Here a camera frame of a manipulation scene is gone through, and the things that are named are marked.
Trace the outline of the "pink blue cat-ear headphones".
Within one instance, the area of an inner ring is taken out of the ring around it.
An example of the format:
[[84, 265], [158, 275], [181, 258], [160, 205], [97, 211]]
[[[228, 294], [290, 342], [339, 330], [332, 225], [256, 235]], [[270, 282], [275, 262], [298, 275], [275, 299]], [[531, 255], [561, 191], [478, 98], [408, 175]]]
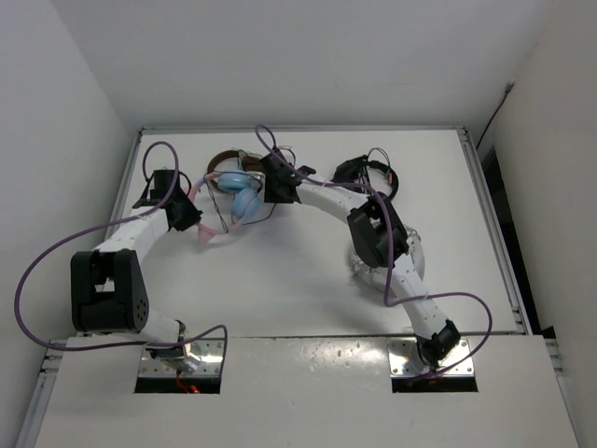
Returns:
[[[243, 224], [247, 224], [260, 208], [262, 190], [265, 188], [265, 179], [259, 180], [238, 169], [216, 172], [212, 180], [205, 175], [191, 186], [187, 196], [194, 204], [197, 195], [203, 190], [207, 191], [213, 197], [212, 202], [216, 214], [220, 217], [221, 227], [217, 229], [201, 222], [197, 224], [197, 233], [202, 244], [209, 243], [216, 236], [239, 230]], [[229, 221], [220, 213], [217, 199], [226, 199]]]

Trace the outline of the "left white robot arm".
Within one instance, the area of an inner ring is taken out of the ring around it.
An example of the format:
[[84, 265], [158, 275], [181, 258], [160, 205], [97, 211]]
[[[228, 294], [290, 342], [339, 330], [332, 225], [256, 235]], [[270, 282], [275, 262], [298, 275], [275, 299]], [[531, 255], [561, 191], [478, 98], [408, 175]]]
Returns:
[[186, 326], [150, 308], [141, 263], [168, 231], [185, 231], [199, 223], [201, 211], [168, 169], [149, 177], [132, 211], [147, 215], [121, 225], [91, 251], [71, 258], [73, 325], [80, 332], [118, 334], [147, 343], [152, 358], [192, 373], [201, 364], [201, 348], [197, 343], [174, 346], [184, 339]]

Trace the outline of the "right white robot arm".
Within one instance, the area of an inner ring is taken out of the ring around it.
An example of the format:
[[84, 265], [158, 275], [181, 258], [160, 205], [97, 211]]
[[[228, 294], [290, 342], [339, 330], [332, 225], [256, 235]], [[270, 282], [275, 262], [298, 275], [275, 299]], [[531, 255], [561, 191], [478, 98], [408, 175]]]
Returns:
[[415, 245], [389, 198], [374, 189], [364, 194], [347, 183], [324, 180], [307, 166], [295, 168], [278, 152], [260, 164], [267, 203], [310, 205], [348, 226], [354, 253], [366, 268], [386, 277], [384, 297], [395, 295], [403, 304], [422, 362], [438, 369], [460, 333], [428, 295], [415, 267]]

